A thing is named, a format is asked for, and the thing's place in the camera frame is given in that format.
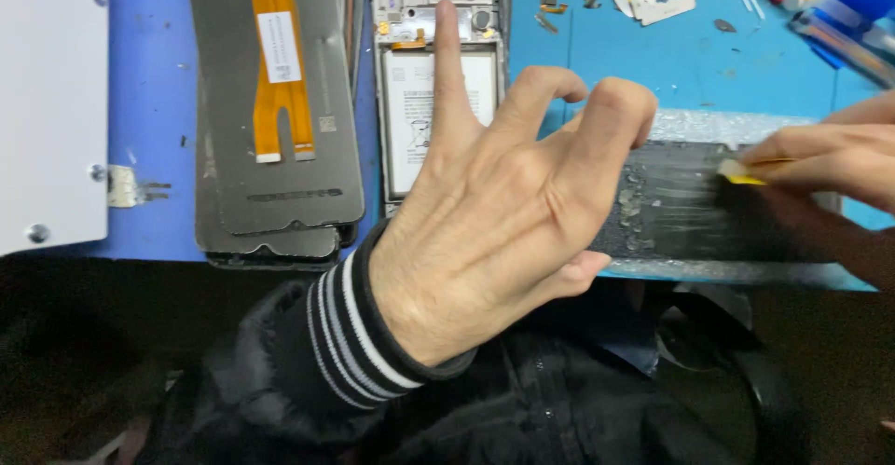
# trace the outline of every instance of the white metal panel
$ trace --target white metal panel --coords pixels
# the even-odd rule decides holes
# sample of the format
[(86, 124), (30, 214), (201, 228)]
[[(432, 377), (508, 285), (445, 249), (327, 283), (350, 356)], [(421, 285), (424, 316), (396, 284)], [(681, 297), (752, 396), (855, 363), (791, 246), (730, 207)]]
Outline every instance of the white metal panel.
[(106, 238), (107, 0), (0, 8), (0, 254)]

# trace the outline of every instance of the hand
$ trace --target hand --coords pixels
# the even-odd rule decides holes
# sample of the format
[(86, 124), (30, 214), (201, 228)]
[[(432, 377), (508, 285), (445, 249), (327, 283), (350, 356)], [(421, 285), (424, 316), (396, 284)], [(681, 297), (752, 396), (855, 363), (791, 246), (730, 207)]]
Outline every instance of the hand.
[(431, 146), (370, 260), (389, 330), (429, 366), (588, 289), (610, 257), (585, 249), (656, 110), (643, 86), (604, 79), (575, 118), (535, 142), (552, 99), (575, 103), (588, 92), (570, 70), (530, 67), (485, 127), (469, 106), (449, 1), (437, 22)]
[(858, 278), (895, 292), (895, 229), (868, 231), (808, 198), (815, 191), (835, 191), (895, 213), (895, 92), (841, 110), (819, 125), (782, 128), (742, 161), (776, 158), (798, 161), (750, 171), (780, 187), (758, 187), (778, 220)]

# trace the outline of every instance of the jacket sleeve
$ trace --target jacket sleeve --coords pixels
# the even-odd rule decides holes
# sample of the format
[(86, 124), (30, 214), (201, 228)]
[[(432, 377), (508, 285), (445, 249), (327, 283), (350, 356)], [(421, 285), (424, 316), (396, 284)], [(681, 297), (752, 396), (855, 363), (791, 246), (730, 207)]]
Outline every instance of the jacket sleeve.
[(329, 461), (390, 400), (462, 373), (474, 350), (426, 368), (388, 332), (367, 273), (384, 229), (314, 282), (285, 283), (255, 305), (168, 392), (136, 463)]

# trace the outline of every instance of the ribbon cable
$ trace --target ribbon cable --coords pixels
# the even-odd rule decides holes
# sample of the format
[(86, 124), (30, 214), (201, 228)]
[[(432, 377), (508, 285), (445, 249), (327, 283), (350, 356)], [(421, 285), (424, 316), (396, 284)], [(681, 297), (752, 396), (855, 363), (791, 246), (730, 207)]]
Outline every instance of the ribbon cable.
[(252, 7), (262, 45), (252, 118), (255, 161), (282, 161), (277, 119), (283, 109), (289, 115), (296, 161), (312, 160), (316, 153), (302, 69), (304, 61), (296, 0), (252, 0)]

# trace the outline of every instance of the phone battery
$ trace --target phone battery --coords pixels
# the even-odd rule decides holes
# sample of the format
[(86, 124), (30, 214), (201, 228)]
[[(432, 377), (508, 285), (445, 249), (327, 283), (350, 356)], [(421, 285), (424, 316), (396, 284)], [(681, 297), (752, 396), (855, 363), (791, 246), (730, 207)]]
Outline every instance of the phone battery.
[[(394, 200), (410, 191), (429, 150), (435, 58), (431, 51), (390, 50), (383, 57), (388, 199)], [(479, 122), (489, 125), (498, 101), (496, 53), (464, 51), (460, 63), (473, 113)]]

